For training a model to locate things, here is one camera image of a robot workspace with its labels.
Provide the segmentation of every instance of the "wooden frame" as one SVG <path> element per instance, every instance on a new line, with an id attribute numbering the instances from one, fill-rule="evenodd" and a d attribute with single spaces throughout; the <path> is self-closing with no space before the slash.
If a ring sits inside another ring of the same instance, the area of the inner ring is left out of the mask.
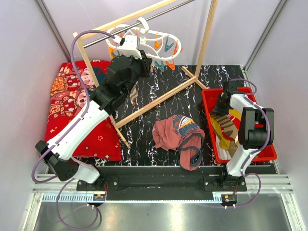
<path id="1" fill-rule="evenodd" d="M 151 11 L 154 11 L 160 7 L 166 6 L 172 2 L 175 2 L 176 0 L 163 0 L 160 1 L 156 4 L 153 4 L 151 6 L 148 6 L 146 8 L 143 8 L 139 11 L 136 11 L 134 13 L 131 13 L 127 16 L 124 16 L 122 18 L 116 19 L 110 23 L 107 23 L 105 25 L 99 26 L 97 28 L 94 28 L 93 30 L 108 30 L 114 26 L 117 26 L 118 24 L 122 24 L 125 23 L 131 19 L 140 17 L 146 13 L 149 13 Z M 199 74 L 200 74 L 200 69 L 202 66 L 202 62 L 203 62 L 203 58 L 205 55 L 205 51 L 206 51 L 206 47 L 207 47 L 207 43 L 208 43 L 208 38 L 210 36 L 210 31 L 211 31 L 211 27 L 213 24 L 213 19 L 214 19 L 214 14 L 216 11 L 216 7 L 217 7 L 217 2 L 218 0 L 212 0 L 211 1 L 211 6 L 210 6 L 210 10 L 208 13 L 208 17 L 207 17 L 207 22 L 206 22 L 206 26 L 205 26 L 205 31 L 204 31 L 204 36 L 203 36 L 203 40 L 202 40 L 202 45 L 201 45 L 201 50 L 200 50 L 200 54 L 199 54 L 199 58 L 198 58 L 198 63 L 197 63 L 197 68 L 195 71 L 195 74 L 193 75 L 189 70 L 187 70 L 186 67 L 182 67 L 182 70 L 185 72 L 185 74 L 190 77 L 190 79 L 186 80 L 185 82 L 183 82 L 182 84 L 178 85 L 176 88 L 170 90 L 169 92 L 165 93 L 164 95 L 162 95 L 161 97 L 157 98 L 156 100 L 150 102 L 149 104 L 145 105 L 143 108 L 139 109 L 138 111 L 134 112 L 133 114 L 127 116 L 126 118 L 122 119 L 119 122 L 115 122 L 114 118 L 112 117 L 112 115 L 110 116 L 111 122 L 113 123 L 116 131 L 118 132 L 119 136 L 121 137 L 121 139 L 124 141 L 125 145 L 127 147 L 129 147 L 129 143 L 125 140 L 124 136 L 121 134 L 119 128 L 124 126 L 125 124 L 129 123 L 130 121 L 134 120 L 135 118 L 139 117 L 140 115 L 142 115 L 143 113 L 149 111 L 150 109 L 156 107 L 157 105 L 159 105 L 160 103 L 162 103 L 163 101 L 167 100 L 168 98 L 170 98 L 171 96 L 177 94 L 178 92 L 182 91 L 183 89 L 185 89 L 186 87 L 190 86 L 193 83 L 198 84 L 202 89 L 207 89 L 207 87 L 198 79 Z M 78 35 L 77 32 L 73 33 L 73 36 L 76 37 Z M 90 63 L 90 60 L 88 58 L 88 55 L 86 53 L 86 50 L 82 44 L 82 41 L 90 38 L 92 36 L 96 35 L 96 33 L 92 33 L 92 34 L 86 34 L 81 36 L 78 40 L 77 40 L 77 45 L 78 48 L 80 50 L 80 53 L 82 55 L 83 60 L 85 61 L 87 68 L 89 69 L 90 74 L 93 77 L 95 86 L 97 87 L 99 85 L 99 82 L 96 78 L 96 75 L 93 71 L 92 65 Z"/>

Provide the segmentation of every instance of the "metallic floor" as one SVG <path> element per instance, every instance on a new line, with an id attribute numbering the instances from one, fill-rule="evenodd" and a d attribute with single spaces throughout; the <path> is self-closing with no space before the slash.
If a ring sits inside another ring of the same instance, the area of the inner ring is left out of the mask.
<path id="1" fill-rule="evenodd" d="M 250 200 L 239 195 L 239 204 Z M 61 203 L 62 217 L 80 203 Z M 209 208 L 202 204 L 112 204 L 99 207 L 102 222 L 91 231 L 290 231 L 282 200 L 278 195 L 260 195 L 250 206 L 237 209 Z M 95 217 L 83 208 L 65 219 L 76 227 L 89 225 Z M 36 231 L 68 231 L 58 221 L 55 203 L 42 203 Z"/>

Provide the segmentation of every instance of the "red basket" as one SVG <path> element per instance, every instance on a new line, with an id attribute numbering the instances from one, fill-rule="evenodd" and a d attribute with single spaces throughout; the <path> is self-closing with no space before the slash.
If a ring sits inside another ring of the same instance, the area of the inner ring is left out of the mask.
<path id="1" fill-rule="evenodd" d="M 244 92 L 244 93 L 251 93 L 252 90 L 250 88 L 238 88 L 238 91 Z M 213 127 L 211 124 L 210 120 L 210 114 L 218 100 L 218 96 L 223 92 L 223 89 L 205 89 L 202 91 L 202 98 L 203 98 L 203 103 L 204 103 L 204 108 L 205 108 L 205 114 L 206 114 L 206 119 L 208 122 L 208 129 L 210 131 L 210 137 L 212 141 L 212 146 L 214 149 L 215 157 L 217 163 L 220 164 L 226 164 L 229 160 L 222 160 L 220 159 L 216 147 L 216 135 L 213 131 Z M 254 95 L 248 95 L 248 98 L 251 99 L 254 102 L 257 102 Z M 274 149 L 274 146 L 271 145 L 269 147 L 266 147 L 263 151 L 261 151 L 257 157 L 255 157 L 252 161 L 253 162 L 261 162 L 261 161 L 269 161 L 269 160 L 276 160 L 277 159 L 277 154 Z"/>

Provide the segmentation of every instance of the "black marble surface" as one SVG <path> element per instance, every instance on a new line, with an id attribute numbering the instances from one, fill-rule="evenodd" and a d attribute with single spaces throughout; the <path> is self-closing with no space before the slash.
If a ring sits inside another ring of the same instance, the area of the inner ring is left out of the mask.
<path id="1" fill-rule="evenodd" d="M 137 106 L 132 107 L 127 99 L 126 103 L 119 107 L 114 114 L 118 122 L 131 113 L 142 108 L 149 102 L 172 90 L 188 77 L 181 70 L 182 66 L 176 66 L 175 71 L 165 67 L 161 72 L 156 66 L 153 68 L 150 78 L 141 78 L 138 81 Z M 196 66 L 186 66 L 194 73 Z M 229 78 L 243 78 L 240 66 L 236 65 L 205 65 L 202 67 L 199 79 L 209 88 L 222 88 L 223 82 Z M 190 85 L 186 89 L 172 96 L 152 110 L 144 113 L 135 120 L 129 122 L 120 130 L 130 144 L 130 148 L 121 141 L 121 161 L 106 161 L 102 159 L 82 159 L 87 163 L 97 166 L 176 166 L 180 157 L 178 151 L 165 151 L 155 148 L 152 129 L 155 121 L 169 118 L 172 115 L 185 115 L 191 117 L 205 131 L 205 142 L 202 149 L 203 161 L 201 165 L 216 165 L 209 132 L 203 100 L 202 89 L 196 85 Z"/>

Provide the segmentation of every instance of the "metal rod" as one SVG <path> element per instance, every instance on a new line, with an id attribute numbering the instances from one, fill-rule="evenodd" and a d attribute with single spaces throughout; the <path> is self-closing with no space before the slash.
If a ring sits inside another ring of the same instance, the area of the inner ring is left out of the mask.
<path id="1" fill-rule="evenodd" d="M 49 13 L 44 0 L 35 0 L 37 3 L 38 9 L 41 11 L 48 27 L 50 28 L 51 33 L 53 34 L 54 38 L 56 39 L 63 55 L 66 57 L 66 60 L 68 62 L 71 61 L 71 56 L 69 54 L 68 48 L 66 47 L 63 38 L 61 37 L 52 17 L 51 14 Z"/>
<path id="2" fill-rule="evenodd" d="M 157 18 L 158 16 L 161 16 L 161 15 L 163 15 L 163 14 L 166 14 L 166 13 L 170 12 L 170 11 L 173 11 L 173 10 L 175 10 L 175 9 L 181 7 L 181 6 L 184 6 L 184 5 L 186 5 L 186 4 L 188 4 L 188 3 L 192 2 L 192 1 L 195 1 L 195 0 L 189 0 L 189 1 L 183 2 L 183 3 L 181 3 L 181 4 L 177 5 L 177 6 L 174 6 L 174 7 L 170 8 L 170 9 L 168 9 L 168 10 L 165 10 L 165 11 L 163 11 L 163 12 L 161 12 L 161 13 L 158 13 L 158 14 L 152 16 L 152 17 L 147 18 L 146 21 L 150 21 L 151 19 Z M 135 26 L 138 26 L 138 25 L 140 25 L 140 24 L 141 24 L 141 22 L 134 23 L 133 25 L 127 26 L 127 27 L 125 27 L 125 28 L 123 28 L 123 29 L 121 29 L 121 30 L 118 30 L 118 31 L 112 33 L 112 35 L 120 34 L 120 33 L 124 32 L 124 31 L 126 31 L 126 30 L 128 30 L 128 29 L 131 29 L 131 28 L 133 28 L 133 27 L 135 27 Z M 95 41 L 93 41 L 93 42 L 90 42 L 90 43 L 84 45 L 83 47 L 84 47 L 84 48 L 90 47 L 90 46 L 92 46 L 92 45 L 94 45 L 94 44 L 96 44 L 96 43 L 99 43 L 99 42 L 101 42 L 101 41 L 104 41 L 104 40 L 108 39 L 109 37 L 110 37 L 110 36 L 105 36 L 105 37 L 103 37 L 103 38 L 100 38 L 100 39 L 98 39 L 98 40 L 95 40 Z"/>
<path id="3" fill-rule="evenodd" d="M 273 28 L 275 22 L 277 21 L 277 18 L 281 14 L 282 10 L 284 9 L 286 3 L 288 0 L 280 0 L 279 3 L 276 6 L 276 9 L 274 10 L 272 16 L 269 19 L 269 22 L 267 23 L 261 37 L 259 38 L 259 41 L 257 42 L 254 50 L 252 51 L 250 57 L 248 58 L 248 61 L 246 62 L 245 66 L 243 67 L 245 71 L 247 71 L 255 59 L 256 55 L 258 54 L 260 48 L 262 47 L 265 39 L 268 37 L 271 29 Z"/>

